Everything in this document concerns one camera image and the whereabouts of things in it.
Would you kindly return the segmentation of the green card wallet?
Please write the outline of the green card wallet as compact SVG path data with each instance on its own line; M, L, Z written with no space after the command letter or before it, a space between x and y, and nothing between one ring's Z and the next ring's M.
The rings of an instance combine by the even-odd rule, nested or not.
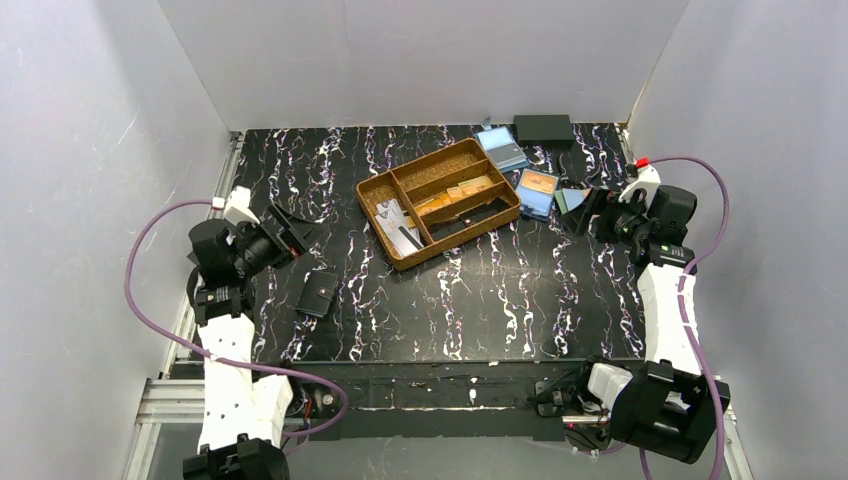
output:
M563 188L554 192L554 200L559 212L564 215L580 207L590 193L590 189Z

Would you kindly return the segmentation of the black leather card holder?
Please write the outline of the black leather card holder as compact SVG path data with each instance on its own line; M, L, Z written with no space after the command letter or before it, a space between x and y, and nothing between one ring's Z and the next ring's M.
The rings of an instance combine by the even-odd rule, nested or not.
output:
M312 270L295 306L295 311L315 318L326 317L335 303L339 277L326 270Z

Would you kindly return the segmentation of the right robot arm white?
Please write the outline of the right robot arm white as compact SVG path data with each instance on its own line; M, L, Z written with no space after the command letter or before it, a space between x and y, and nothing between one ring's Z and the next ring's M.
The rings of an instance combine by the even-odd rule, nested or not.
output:
M594 188L567 215L576 234L597 221L596 239L626 246L638 271L643 303L645 358L638 367L589 360L581 369L575 396L606 414L607 429L619 442L682 463L695 463L717 427L715 413L730 403L722 381L710 381L696 356L694 315L687 306L695 285L695 255L684 246L696 196L660 186L652 199Z

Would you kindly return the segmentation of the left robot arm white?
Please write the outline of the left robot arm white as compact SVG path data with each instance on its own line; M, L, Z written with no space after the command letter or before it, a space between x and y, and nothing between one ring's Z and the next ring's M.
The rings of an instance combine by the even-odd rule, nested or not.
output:
M283 374L249 369L255 333L252 279L288 265L325 232L277 205L262 218L246 207L205 220L188 234L195 268L188 288L204 361L204 417L198 449L184 459L186 479L287 479L280 447L294 398Z

